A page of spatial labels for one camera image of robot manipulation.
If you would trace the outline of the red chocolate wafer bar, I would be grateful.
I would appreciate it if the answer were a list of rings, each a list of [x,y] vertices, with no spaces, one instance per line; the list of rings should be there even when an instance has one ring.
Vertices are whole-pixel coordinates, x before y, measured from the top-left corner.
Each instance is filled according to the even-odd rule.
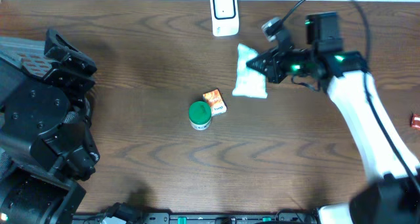
[[[420,115],[419,114],[413,114],[411,117],[411,123],[410,127],[420,130]]]

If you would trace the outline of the green lid jar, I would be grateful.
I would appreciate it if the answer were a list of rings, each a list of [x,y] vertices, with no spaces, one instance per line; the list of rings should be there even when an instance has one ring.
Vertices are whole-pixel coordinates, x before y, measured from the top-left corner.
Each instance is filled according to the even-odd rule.
[[[203,101],[197,101],[190,105],[188,117],[191,126],[196,130],[205,130],[211,124],[211,108]]]

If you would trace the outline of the light blue wet wipes pack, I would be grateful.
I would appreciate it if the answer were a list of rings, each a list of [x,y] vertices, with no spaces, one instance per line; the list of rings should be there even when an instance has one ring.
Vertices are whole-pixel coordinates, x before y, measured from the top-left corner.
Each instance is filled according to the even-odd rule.
[[[238,44],[238,63],[237,79],[235,88],[232,91],[233,96],[251,97],[257,99],[266,99],[266,78],[256,70],[247,67],[246,63],[258,55],[256,50],[239,43]]]

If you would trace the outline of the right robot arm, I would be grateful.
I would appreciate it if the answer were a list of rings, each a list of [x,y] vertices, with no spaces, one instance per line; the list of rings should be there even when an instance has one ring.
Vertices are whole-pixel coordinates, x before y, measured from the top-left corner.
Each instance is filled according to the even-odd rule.
[[[262,26],[278,45],[247,66],[272,83],[310,76],[343,115],[362,159],[368,186],[350,202],[318,208],[320,223],[418,223],[419,160],[393,126],[368,63],[346,52],[334,12],[308,15],[308,49],[297,49],[281,18]]]

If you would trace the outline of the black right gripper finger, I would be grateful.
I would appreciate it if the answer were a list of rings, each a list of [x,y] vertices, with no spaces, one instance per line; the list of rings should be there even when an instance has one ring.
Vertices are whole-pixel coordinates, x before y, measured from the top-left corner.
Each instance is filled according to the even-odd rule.
[[[272,51],[266,51],[246,62],[246,66],[253,70],[269,70],[274,67]]]
[[[272,81],[272,67],[271,66],[252,66],[251,69],[261,73],[268,81]]]

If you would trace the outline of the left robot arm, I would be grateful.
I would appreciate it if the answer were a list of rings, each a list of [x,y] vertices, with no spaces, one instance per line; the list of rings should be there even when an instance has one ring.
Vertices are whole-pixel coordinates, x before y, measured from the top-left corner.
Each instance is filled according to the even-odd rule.
[[[95,62],[54,29],[1,38],[1,222],[71,223],[100,154]]]

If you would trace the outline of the orange small carton box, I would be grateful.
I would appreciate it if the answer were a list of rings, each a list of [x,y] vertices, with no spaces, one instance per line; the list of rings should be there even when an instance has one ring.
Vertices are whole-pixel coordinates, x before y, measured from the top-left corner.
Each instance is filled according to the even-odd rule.
[[[203,100],[209,105],[212,116],[224,114],[227,111],[227,106],[222,99],[221,92],[218,89],[204,93]]]

